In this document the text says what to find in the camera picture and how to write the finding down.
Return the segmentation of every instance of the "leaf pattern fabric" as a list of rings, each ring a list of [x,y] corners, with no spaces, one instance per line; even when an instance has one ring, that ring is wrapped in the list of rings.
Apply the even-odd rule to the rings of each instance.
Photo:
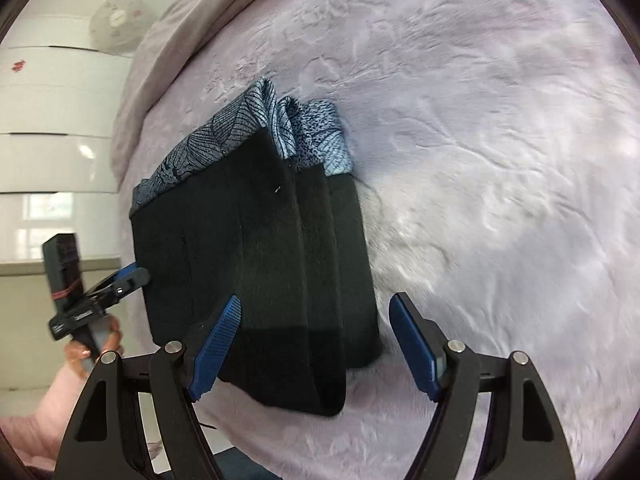
[[[129,216],[227,156],[261,128],[268,129],[282,159],[294,159],[298,171],[317,164],[326,176],[353,171],[335,104],[290,96],[277,100],[273,83],[262,78],[181,140],[151,177],[134,188]]]

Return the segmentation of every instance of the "folded black cloth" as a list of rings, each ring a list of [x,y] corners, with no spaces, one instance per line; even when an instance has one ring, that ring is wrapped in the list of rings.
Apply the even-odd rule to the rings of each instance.
[[[131,216],[154,342],[182,338],[220,298],[242,321],[219,377],[268,406],[336,415],[345,370],[379,335],[353,177],[297,171],[267,130]]]

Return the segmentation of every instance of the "red sticker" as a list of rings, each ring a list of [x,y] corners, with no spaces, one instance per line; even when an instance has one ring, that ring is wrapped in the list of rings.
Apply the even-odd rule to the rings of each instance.
[[[20,61],[16,61],[14,65],[11,67],[11,70],[14,72],[20,72],[24,68],[25,60],[21,59]]]

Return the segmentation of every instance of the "bed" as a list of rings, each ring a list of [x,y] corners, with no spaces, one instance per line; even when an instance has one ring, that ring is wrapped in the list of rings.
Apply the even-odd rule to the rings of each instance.
[[[285,480],[403,478],[434,409],[388,323],[405,290],[475,351],[530,354],[577,477],[595,478],[640,399],[640,67],[599,0],[255,0],[212,36],[116,152],[123,263],[132,188],[268,76],[281,95],[338,105],[385,351],[350,372],[336,418],[218,382],[201,421]],[[153,351],[141,294],[129,311]]]

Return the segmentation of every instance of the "hand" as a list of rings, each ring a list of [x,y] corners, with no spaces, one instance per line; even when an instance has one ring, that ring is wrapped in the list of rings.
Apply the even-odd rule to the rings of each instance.
[[[120,332],[120,322],[113,316],[109,317],[111,318],[111,333],[107,338],[107,342],[100,350],[100,354],[108,351],[116,351],[117,353],[122,355],[122,353],[124,352],[124,348],[120,346],[120,341],[122,340],[122,333]],[[82,360],[89,359],[90,356],[91,352],[89,351],[89,349],[78,341],[70,341],[65,346],[66,362],[69,364],[69,366],[71,366],[71,369],[81,379],[86,379],[89,376],[87,371],[82,367]]]

